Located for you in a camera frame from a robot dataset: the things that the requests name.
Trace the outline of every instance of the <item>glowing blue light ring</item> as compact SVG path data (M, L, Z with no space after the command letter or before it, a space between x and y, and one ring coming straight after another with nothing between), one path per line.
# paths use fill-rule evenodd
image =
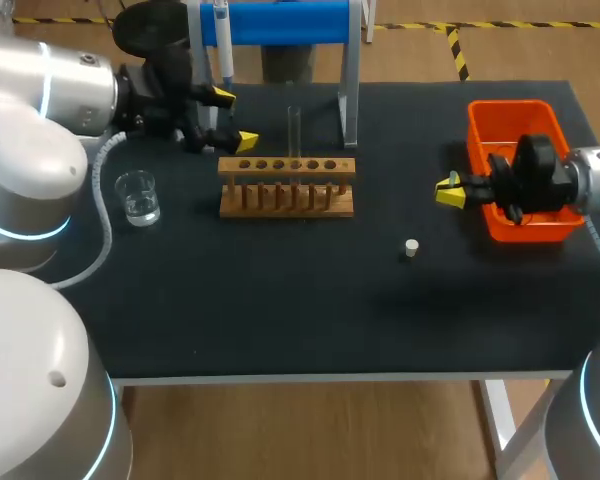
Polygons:
M584 419L587 422L587 426L591 431L591 435L593 435L594 440L600 447L600 433L593 423L593 419L591 418L591 413L589 412L589 405L587 405L587 396L584 393L584 377L587 372L587 364L589 363L589 357L591 357L591 352L587 355L587 359L584 361L584 365L582 365L582 373L580 374L580 403L582 404L582 412L584 413Z
M109 387L111 388L111 424L109 425L109 432L107 432L107 438L105 439L104 444L102 445L102 450L100 450L98 458L96 458L96 461L93 462L93 465L82 480L89 480L93 476L93 474L96 473L96 470L100 466L100 463L102 463L104 454L107 453L109 444L111 443L111 439L113 438L113 428L116 424L116 410L118 408L118 400L116 399L116 391L113 388L113 382L111 381L111 378L109 378L108 375L107 379L109 380Z
M26 240L26 241L44 240L45 238L51 238L54 235L57 235L58 233L60 233L62 230L64 230L66 228L66 226L69 225L69 220L71 220L71 217L68 217L62 225L60 225L58 228L56 228L55 230L53 230L51 232L38 233L35 235L22 235L20 233L13 233L8 230L5 230L4 228L0 228L0 235L9 237L9 238L13 238L14 240Z
M49 46L40 42L40 50L42 51L42 58L44 60L44 82L42 84L42 101L40 102L40 116L47 118L49 112L49 100L51 99L51 50Z

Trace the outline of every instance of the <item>yellow black hazard tape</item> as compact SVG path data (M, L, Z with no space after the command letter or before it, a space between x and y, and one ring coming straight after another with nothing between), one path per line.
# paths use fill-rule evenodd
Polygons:
M375 30L409 30L433 28L445 31L447 28L600 28L600 22L414 22L414 23L381 23Z
M24 17L14 17L13 23L16 25L40 25L40 24L105 24L104 18L24 18Z
M460 39L458 38L458 29L453 27L447 27L447 40L451 47L451 53L453 54L453 60L456 64L456 71L461 82L471 80L469 75L469 69L467 68L467 62L464 59L462 50L460 49Z
M27 18L15 17L15 24L105 24L104 18L56 17L56 18ZM445 31L447 28L600 28L600 22L413 22L413 23L381 23L375 25L375 30L409 30L433 28Z

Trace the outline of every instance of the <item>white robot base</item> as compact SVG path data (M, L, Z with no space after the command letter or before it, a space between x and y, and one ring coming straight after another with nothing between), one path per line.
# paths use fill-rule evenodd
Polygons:
M78 314L45 283L0 270L0 480L125 480L132 458Z

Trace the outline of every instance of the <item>wooden peg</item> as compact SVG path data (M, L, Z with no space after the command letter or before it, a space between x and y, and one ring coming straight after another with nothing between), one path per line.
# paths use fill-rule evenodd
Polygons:
M229 198L233 200L236 196L236 177L229 176L227 186L229 187Z
M331 208L331 182L327 183L327 191L324 197L324 209L329 210Z
M342 177L340 178L340 185L338 186L338 195L344 195L347 193L347 179Z
M298 184L291 182L291 210L298 208Z
M316 186L314 183L309 184L309 210L313 210L316 201Z
M276 210L280 209L282 205L282 183L276 182Z
M264 182L258 182L258 209L264 208Z
M242 208L247 209L247 199L249 196L249 186L246 183L242 184Z

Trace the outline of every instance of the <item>robotic arm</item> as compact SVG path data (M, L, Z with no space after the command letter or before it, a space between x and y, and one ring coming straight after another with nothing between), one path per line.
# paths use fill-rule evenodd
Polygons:
M0 36L0 268L33 270L55 252L87 172L76 135L98 137L109 126L166 139L179 131L189 152L212 146L237 153L258 136L202 129L195 105L228 110L235 99L192 85L182 46L114 73L98 55Z
M458 208L495 203L515 224L522 215L600 211L600 147L578 148L564 160L546 135L523 135L511 165L489 156L489 175L452 175L436 185L436 200Z
M104 57L0 36L0 99L29 105L75 135L97 137L111 125L126 132L169 137L181 130L187 151L205 146L236 153L253 147L257 135L234 128L203 131L196 101L233 108L236 97L213 86L193 86L188 52L169 46L144 65L114 73Z

